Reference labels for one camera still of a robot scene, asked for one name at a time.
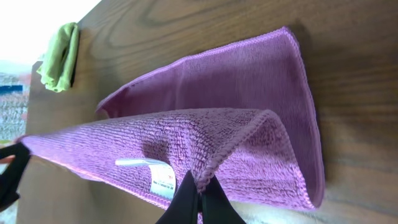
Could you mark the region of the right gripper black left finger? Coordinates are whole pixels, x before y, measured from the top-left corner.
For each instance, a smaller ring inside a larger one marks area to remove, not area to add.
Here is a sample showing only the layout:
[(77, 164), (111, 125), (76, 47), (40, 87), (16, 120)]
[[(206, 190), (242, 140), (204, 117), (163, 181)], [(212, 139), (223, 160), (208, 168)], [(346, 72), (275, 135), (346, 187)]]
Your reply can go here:
[(156, 224), (197, 224), (198, 192), (192, 173), (188, 171), (168, 209)]

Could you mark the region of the purple microfiber cloth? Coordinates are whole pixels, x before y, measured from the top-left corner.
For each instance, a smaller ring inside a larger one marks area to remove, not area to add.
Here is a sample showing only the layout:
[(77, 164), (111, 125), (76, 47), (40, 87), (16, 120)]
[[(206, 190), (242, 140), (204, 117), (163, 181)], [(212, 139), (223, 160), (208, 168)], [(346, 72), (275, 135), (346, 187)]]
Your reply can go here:
[(233, 201), (317, 209), (325, 175), (299, 44), (283, 27), (147, 73), (106, 97), (107, 119), (24, 136), (43, 159), (167, 208), (187, 172)]

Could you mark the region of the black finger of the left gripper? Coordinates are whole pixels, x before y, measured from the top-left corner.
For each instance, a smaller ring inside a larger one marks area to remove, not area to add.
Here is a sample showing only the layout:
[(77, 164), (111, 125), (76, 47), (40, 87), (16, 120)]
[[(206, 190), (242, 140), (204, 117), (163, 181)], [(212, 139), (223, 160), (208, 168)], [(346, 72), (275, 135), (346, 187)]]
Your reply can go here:
[(31, 157), (29, 149), (21, 142), (1, 149), (1, 159), (10, 156), (14, 158), (1, 174), (1, 212), (20, 198), (17, 190)]

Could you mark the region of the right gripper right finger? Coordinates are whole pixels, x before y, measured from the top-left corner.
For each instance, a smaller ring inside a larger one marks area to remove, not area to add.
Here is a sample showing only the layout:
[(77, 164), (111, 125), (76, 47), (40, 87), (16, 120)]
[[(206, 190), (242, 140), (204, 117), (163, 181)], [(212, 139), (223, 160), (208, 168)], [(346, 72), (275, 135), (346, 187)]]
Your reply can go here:
[(203, 224), (246, 224), (230, 204), (216, 176), (201, 193)]

